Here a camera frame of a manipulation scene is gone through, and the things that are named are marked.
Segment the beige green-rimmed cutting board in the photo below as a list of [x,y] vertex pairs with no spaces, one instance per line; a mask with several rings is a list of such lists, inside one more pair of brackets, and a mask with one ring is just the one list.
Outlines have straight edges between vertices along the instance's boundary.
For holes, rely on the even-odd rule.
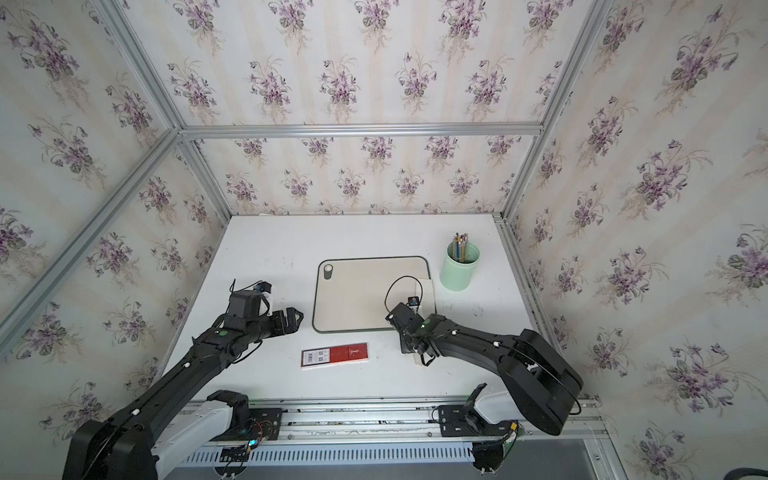
[[388,311],[411,297],[421,299],[421,316],[437,311],[421,256],[327,259],[318,267],[312,326],[320,334],[389,330]]

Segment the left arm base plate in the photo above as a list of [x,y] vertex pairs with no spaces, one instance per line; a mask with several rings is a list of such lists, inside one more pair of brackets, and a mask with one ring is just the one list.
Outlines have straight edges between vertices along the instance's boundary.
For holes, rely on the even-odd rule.
[[212,441],[277,440],[283,415],[281,408],[251,407],[246,394],[218,390],[207,401],[226,405],[231,413],[226,429]]

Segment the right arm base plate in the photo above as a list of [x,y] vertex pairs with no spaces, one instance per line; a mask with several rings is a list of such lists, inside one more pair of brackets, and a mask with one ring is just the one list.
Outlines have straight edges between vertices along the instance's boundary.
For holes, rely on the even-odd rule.
[[439,405],[435,422],[442,437],[498,437],[523,419],[509,392],[479,384],[462,404]]

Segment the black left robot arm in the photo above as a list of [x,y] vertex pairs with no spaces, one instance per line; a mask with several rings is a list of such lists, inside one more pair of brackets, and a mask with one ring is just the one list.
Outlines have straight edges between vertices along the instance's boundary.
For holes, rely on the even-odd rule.
[[251,344],[293,334],[303,319],[304,314],[293,307],[250,317],[220,315],[142,395],[107,420],[89,420],[76,430],[62,477],[157,479],[160,455],[152,449],[183,407]]

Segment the mint green pencil cup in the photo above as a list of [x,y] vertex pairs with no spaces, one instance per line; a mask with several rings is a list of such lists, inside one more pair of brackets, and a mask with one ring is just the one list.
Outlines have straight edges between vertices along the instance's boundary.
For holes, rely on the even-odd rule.
[[441,284],[451,291],[467,289],[479,264],[479,260],[480,250],[475,244],[469,243],[467,245],[464,262],[453,257],[453,247],[449,244],[446,247],[444,263],[439,275]]

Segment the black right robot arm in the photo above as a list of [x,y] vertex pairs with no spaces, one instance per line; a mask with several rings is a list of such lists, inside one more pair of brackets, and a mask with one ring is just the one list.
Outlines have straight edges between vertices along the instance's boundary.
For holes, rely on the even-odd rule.
[[400,303],[386,315],[397,331],[403,353],[428,360],[455,358],[497,375],[522,417],[540,431],[558,436],[584,382],[577,371],[538,332],[492,334],[462,326],[447,317],[426,318]]

